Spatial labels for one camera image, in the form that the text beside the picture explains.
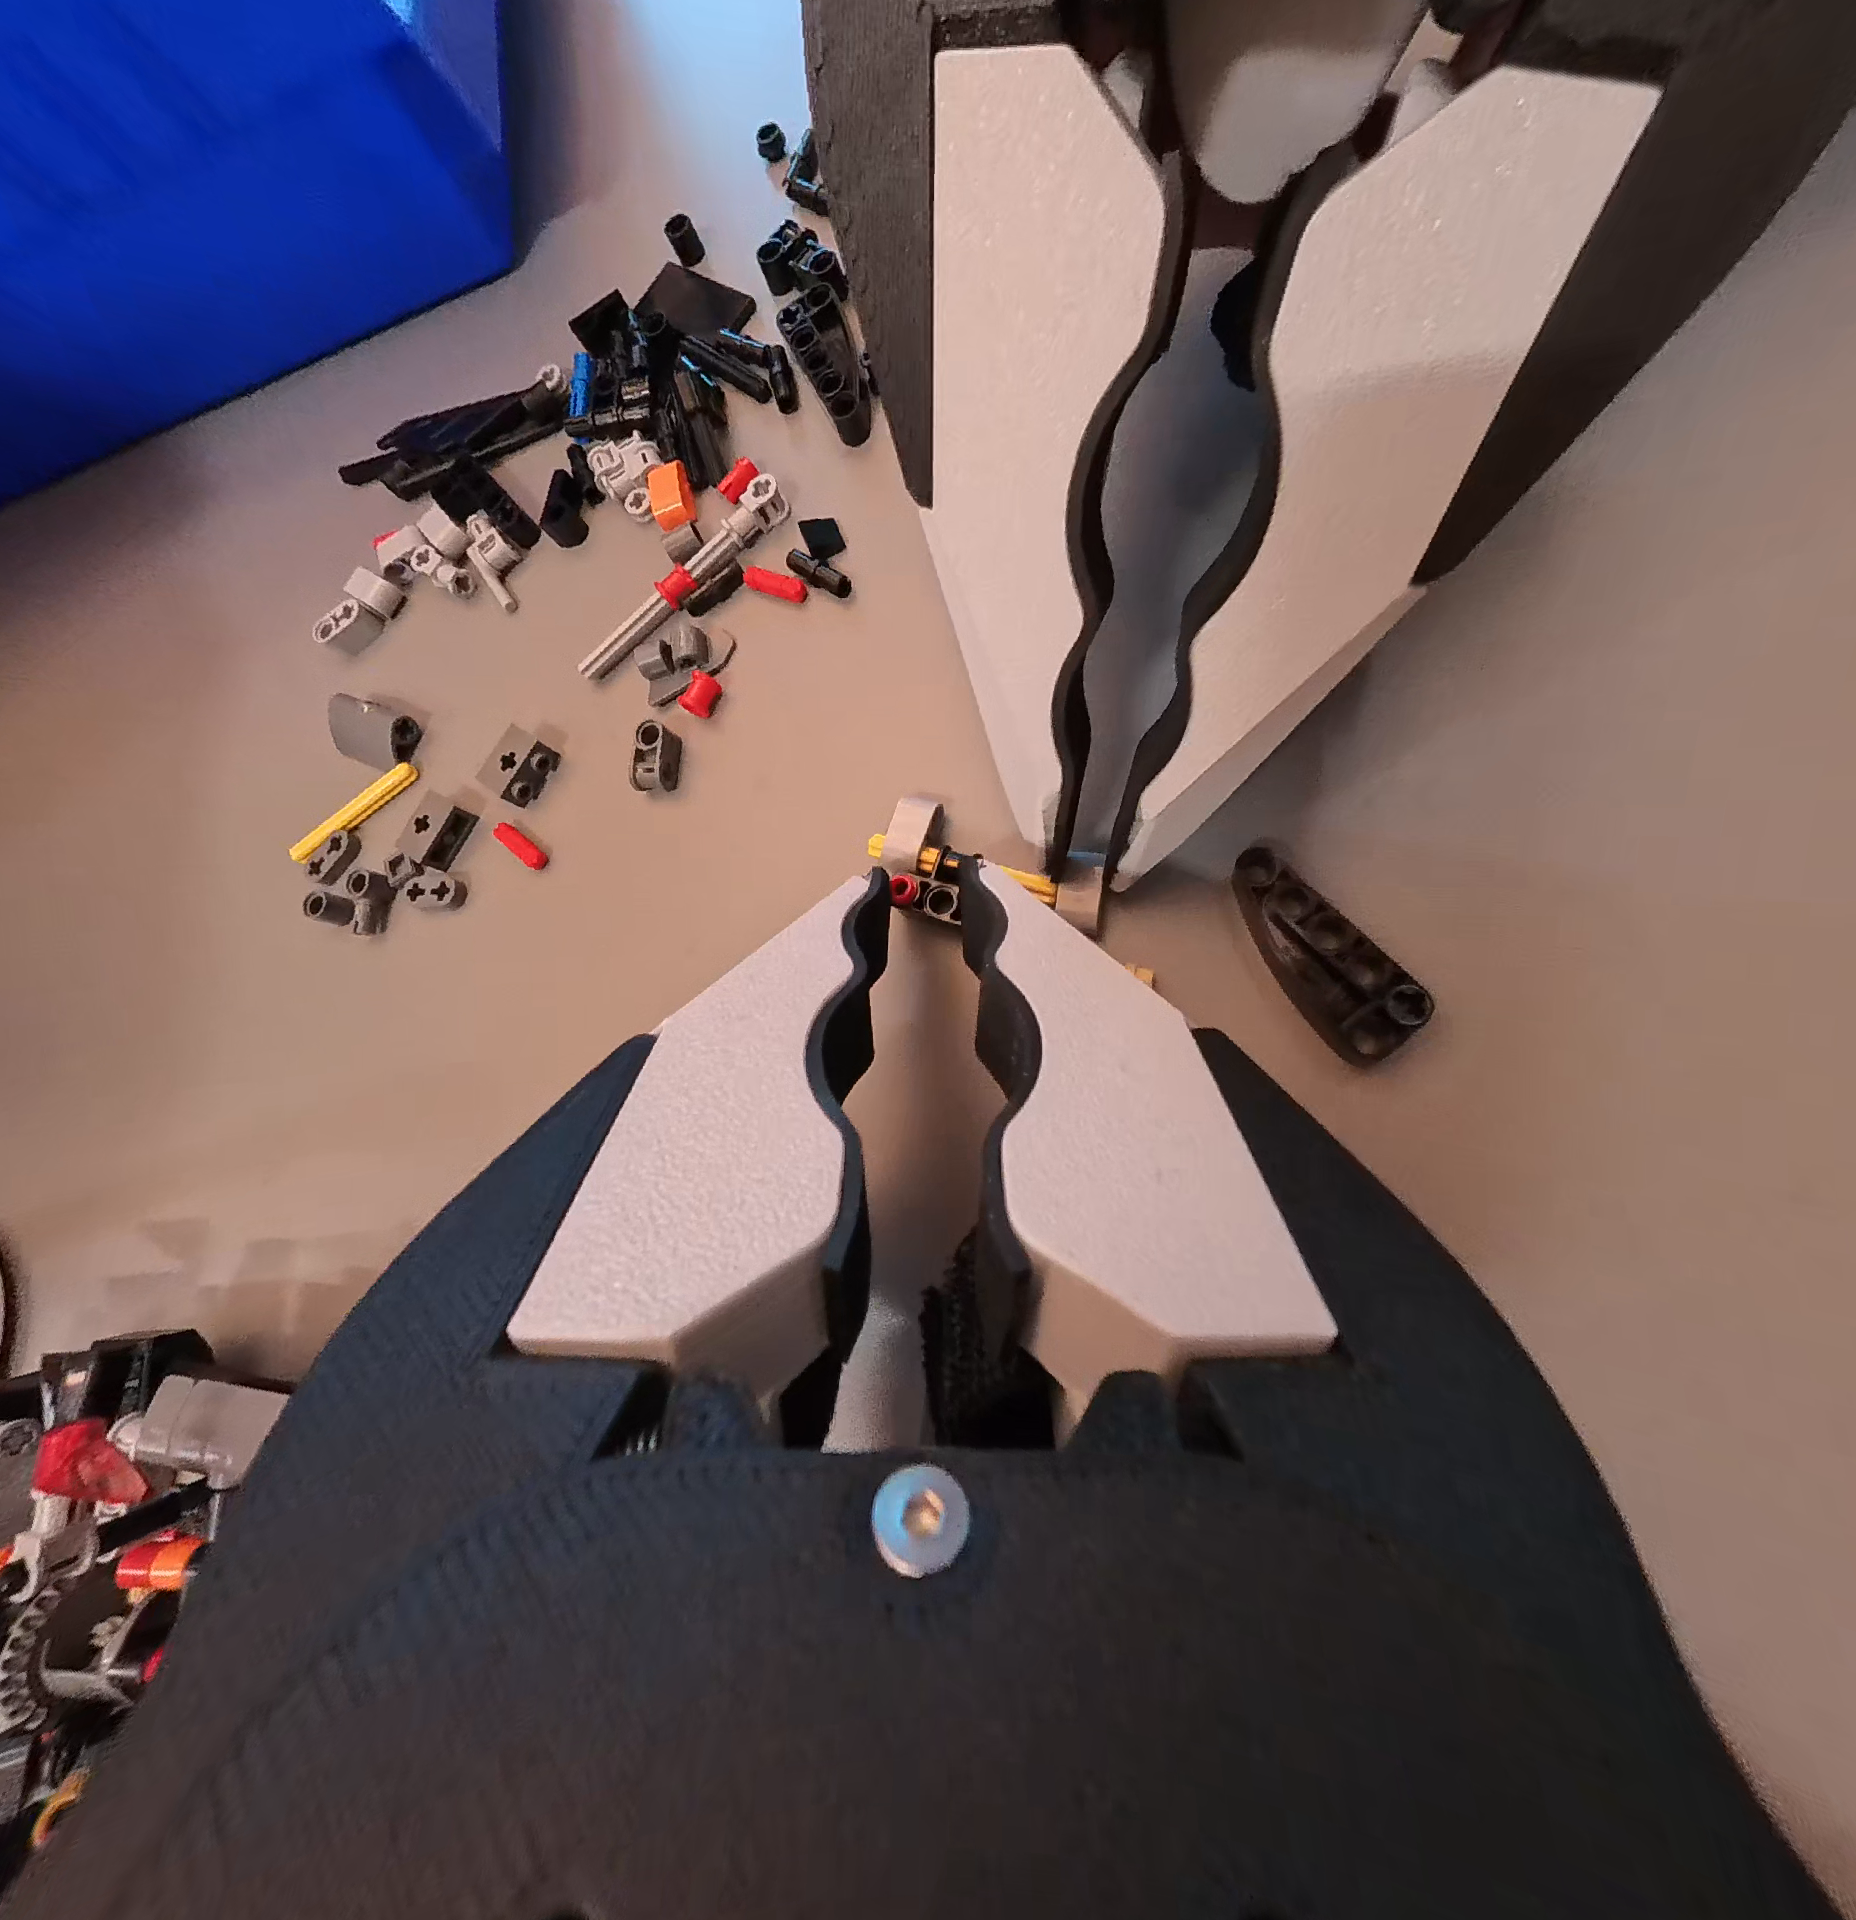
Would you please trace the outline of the blue plastic bin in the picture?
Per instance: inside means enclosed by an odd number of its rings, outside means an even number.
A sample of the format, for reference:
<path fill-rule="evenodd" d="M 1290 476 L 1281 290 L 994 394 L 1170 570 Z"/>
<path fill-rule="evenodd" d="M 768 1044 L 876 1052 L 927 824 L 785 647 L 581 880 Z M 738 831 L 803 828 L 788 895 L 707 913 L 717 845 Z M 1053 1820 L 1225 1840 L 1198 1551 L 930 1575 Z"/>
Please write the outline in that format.
<path fill-rule="evenodd" d="M 0 507 L 518 256 L 500 5 L 0 2 Z"/>

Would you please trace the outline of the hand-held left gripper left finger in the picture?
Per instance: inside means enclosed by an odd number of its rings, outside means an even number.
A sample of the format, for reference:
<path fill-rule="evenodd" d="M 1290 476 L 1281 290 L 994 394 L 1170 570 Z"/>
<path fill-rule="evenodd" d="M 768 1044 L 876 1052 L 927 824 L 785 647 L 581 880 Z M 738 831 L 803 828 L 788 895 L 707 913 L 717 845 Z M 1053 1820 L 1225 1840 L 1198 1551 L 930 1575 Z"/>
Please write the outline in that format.
<path fill-rule="evenodd" d="M 890 880 L 820 900 L 652 1034 L 509 1341 L 647 1362 L 764 1414 L 867 1314 L 864 1154 L 845 1097 L 874 1058 Z"/>

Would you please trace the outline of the black curved lego beam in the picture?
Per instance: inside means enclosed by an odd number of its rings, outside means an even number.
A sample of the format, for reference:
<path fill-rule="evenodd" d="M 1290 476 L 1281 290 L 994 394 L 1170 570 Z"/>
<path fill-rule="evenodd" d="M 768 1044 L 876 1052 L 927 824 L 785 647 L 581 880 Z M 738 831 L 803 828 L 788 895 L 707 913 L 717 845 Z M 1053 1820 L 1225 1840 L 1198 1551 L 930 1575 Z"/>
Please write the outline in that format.
<path fill-rule="evenodd" d="M 1310 1029 L 1348 1065 L 1387 1060 L 1435 1017 L 1435 997 L 1274 845 L 1233 865 L 1232 892 L 1260 957 Z"/>

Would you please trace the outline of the small yellow-axle lego assembly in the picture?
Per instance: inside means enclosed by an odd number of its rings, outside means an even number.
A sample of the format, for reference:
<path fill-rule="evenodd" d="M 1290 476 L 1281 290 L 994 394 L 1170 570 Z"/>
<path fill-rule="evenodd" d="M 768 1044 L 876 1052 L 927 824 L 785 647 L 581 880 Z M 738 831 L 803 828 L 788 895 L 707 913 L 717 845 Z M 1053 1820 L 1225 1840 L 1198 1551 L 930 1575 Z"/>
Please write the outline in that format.
<path fill-rule="evenodd" d="M 867 852 L 870 862 L 887 874 L 897 913 L 944 929 L 964 926 L 961 887 L 979 860 L 951 843 L 942 803 L 933 797 L 897 800 L 889 828 L 876 833 Z M 1058 880 L 1012 865 L 996 862 L 994 867 L 1087 940 L 1103 940 L 1107 887 L 1098 857 L 1075 856 Z"/>

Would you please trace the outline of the pile of lego pieces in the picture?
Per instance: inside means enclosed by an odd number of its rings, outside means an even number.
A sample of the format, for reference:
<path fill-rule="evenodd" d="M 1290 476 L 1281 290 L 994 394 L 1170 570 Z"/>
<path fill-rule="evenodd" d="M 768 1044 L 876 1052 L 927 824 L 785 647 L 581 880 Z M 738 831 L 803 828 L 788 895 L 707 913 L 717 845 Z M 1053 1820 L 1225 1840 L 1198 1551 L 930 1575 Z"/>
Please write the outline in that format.
<path fill-rule="evenodd" d="M 410 518 L 371 542 L 337 605 L 311 626 L 318 647 L 360 654 L 422 588 L 455 603 L 480 593 L 518 612 L 519 565 L 549 543 L 574 551 L 595 518 L 622 514 L 658 542 L 663 564 L 633 612 L 579 676 L 606 683 L 633 663 L 647 715 L 633 732 L 637 794 L 676 792 L 686 761 L 666 715 L 717 715 L 733 643 L 706 619 L 738 591 L 800 605 L 814 591 L 847 599 L 845 551 L 831 518 L 804 518 L 783 564 L 764 551 L 792 520 L 783 486 L 731 446 L 729 402 L 783 419 L 811 395 L 845 446 L 869 441 L 874 366 L 849 321 L 843 254 L 796 216 L 760 244 L 774 334 L 750 329 L 755 301 L 704 272 L 687 214 L 666 229 L 675 262 L 628 301 L 611 292 L 570 321 L 576 352 L 500 395 L 398 422 L 358 465 L 350 489 L 382 486 Z"/>

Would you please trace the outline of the partly built lego model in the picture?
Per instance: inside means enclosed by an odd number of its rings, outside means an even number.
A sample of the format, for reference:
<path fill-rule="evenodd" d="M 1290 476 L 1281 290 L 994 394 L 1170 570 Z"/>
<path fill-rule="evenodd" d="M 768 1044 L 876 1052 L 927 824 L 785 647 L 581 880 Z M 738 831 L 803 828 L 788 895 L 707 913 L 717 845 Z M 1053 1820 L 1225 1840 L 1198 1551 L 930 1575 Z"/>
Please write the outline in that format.
<path fill-rule="evenodd" d="M 194 1331 L 0 1381 L 0 1896 L 149 1692 L 289 1398 Z"/>

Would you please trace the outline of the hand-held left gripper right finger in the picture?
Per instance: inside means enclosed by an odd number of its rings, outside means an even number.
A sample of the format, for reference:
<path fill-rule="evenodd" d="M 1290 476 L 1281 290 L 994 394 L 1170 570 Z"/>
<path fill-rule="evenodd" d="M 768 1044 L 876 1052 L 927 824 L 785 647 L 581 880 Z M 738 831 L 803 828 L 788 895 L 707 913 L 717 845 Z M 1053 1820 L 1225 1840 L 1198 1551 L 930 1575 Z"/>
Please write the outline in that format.
<path fill-rule="evenodd" d="M 1117 1372 L 1314 1358 L 1334 1320 L 1185 1017 L 999 867 L 961 884 L 982 1155 L 975 1320 L 1075 1406 Z"/>

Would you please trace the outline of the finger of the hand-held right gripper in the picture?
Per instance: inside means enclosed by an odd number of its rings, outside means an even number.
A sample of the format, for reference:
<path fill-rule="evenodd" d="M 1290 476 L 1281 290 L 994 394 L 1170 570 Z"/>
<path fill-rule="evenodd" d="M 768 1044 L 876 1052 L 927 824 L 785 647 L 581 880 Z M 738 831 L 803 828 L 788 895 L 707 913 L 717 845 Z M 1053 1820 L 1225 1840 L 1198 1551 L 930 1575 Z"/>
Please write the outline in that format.
<path fill-rule="evenodd" d="M 1119 890 L 1175 853 L 1422 598 L 1416 575 L 1647 126 L 1651 83 L 1404 85 L 1405 131 L 1268 252 L 1260 493 L 1182 605 L 1171 741 L 1138 754 Z"/>
<path fill-rule="evenodd" d="M 1012 815 L 1056 867 L 1111 601 L 1111 438 L 1171 337 L 1190 168 L 1065 42 L 940 53 L 934 137 L 923 533 Z"/>

